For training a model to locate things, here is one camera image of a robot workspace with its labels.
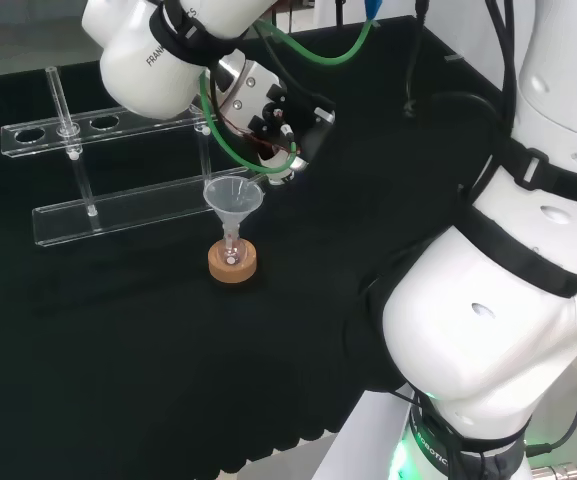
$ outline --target metal connector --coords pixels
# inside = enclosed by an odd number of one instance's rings
[[[565,463],[554,467],[533,468],[532,478],[540,480],[577,480],[577,467]]]

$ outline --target funnel stem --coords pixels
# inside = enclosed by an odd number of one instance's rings
[[[224,224],[224,240],[226,242],[226,251],[231,253],[233,248],[239,243],[239,225]]]

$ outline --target clear plastic rod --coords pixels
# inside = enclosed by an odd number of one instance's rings
[[[210,127],[206,125],[204,114],[194,105],[190,106],[199,143],[199,160],[201,161],[201,176],[204,178],[204,186],[212,179],[212,165],[210,163]]]
[[[73,123],[72,117],[70,116],[70,110],[68,109],[64,89],[61,85],[61,79],[59,78],[59,70],[56,67],[48,67],[46,68],[46,76],[48,77],[48,85],[50,86],[52,99],[55,103],[55,109],[57,110],[57,115],[59,115],[59,121],[61,122],[61,127],[57,130],[57,133],[59,133],[59,135],[66,141],[66,154],[68,155],[68,158],[72,160],[72,167],[75,172],[77,185],[79,186],[79,192],[81,193],[81,198],[86,206],[86,212],[91,219],[91,226],[93,229],[99,229],[95,197],[92,194],[90,181],[88,180],[88,173],[86,172],[86,167],[83,161],[84,149],[81,146],[78,137],[79,125]]]

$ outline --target black strap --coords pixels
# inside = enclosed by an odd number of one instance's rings
[[[484,255],[513,275],[558,297],[577,295],[576,273],[533,252],[475,207],[464,205],[455,227]]]
[[[171,28],[164,15],[174,26]],[[189,15],[178,0],[164,0],[150,17],[150,31],[161,46],[184,62],[202,67],[213,67],[230,55],[239,45],[241,37],[222,40],[206,31],[199,20]]]
[[[526,148],[512,138],[499,137],[494,155],[520,187],[531,191],[543,190],[577,202],[577,173],[551,165],[548,156],[539,150]],[[534,161],[537,162],[535,171],[526,179]]]

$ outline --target green led light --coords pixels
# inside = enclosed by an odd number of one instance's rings
[[[395,449],[395,454],[392,457],[392,463],[390,464],[389,480],[400,478],[399,471],[406,465],[406,460],[408,460],[406,446],[404,445],[404,442],[399,442],[399,445],[397,445],[397,448]]]
[[[410,459],[405,439],[399,442],[392,456],[388,480],[422,480]]]

